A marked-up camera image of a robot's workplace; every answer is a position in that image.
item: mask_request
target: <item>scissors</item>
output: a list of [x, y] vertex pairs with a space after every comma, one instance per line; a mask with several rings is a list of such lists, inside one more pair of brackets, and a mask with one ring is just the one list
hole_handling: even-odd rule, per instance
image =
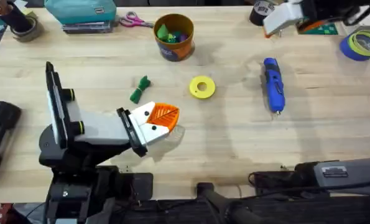
[[125, 17], [120, 17], [120, 24], [124, 27], [144, 26], [153, 28], [154, 24], [145, 22], [137, 16], [135, 12], [127, 12]]

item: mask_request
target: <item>teal box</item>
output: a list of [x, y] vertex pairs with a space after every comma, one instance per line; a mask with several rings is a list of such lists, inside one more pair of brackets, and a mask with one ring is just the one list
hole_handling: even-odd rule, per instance
[[44, 6], [61, 24], [113, 21], [113, 0], [44, 0]]

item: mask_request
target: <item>green cutting mat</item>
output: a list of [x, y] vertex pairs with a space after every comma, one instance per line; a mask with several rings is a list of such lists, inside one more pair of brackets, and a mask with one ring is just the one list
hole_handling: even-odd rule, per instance
[[299, 32], [299, 34], [311, 34], [311, 35], [338, 35], [338, 31], [334, 24], [324, 24], [314, 29]]

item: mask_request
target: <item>yellow tape roll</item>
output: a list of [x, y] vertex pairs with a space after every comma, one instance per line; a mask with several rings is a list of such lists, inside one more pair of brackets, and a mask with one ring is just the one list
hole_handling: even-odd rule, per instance
[[[205, 85], [206, 86], [205, 90], [200, 90], [198, 88], [199, 84]], [[200, 75], [191, 80], [189, 90], [194, 97], [199, 99], [205, 99], [214, 94], [215, 83], [214, 80], [212, 80], [210, 77]]]

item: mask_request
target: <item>pink scissors handle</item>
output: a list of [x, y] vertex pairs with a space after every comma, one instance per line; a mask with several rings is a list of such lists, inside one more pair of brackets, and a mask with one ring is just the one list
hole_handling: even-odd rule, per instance
[[132, 20], [132, 21], [136, 21], [136, 22], [144, 22], [141, 18], [139, 18], [138, 16], [137, 16], [137, 14], [135, 13], [135, 12], [127, 12], [127, 14], [126, 14], [126, 17], [127, 17], [127, 19], [130, 19], [130, 20]]
[[123, 25], [124, 27], [134, 27], [134, 26], [141, 26], [141, 22], [137, 22], [134, 20], [129, 20], [126, 17], [120, 18], [120, 24]]

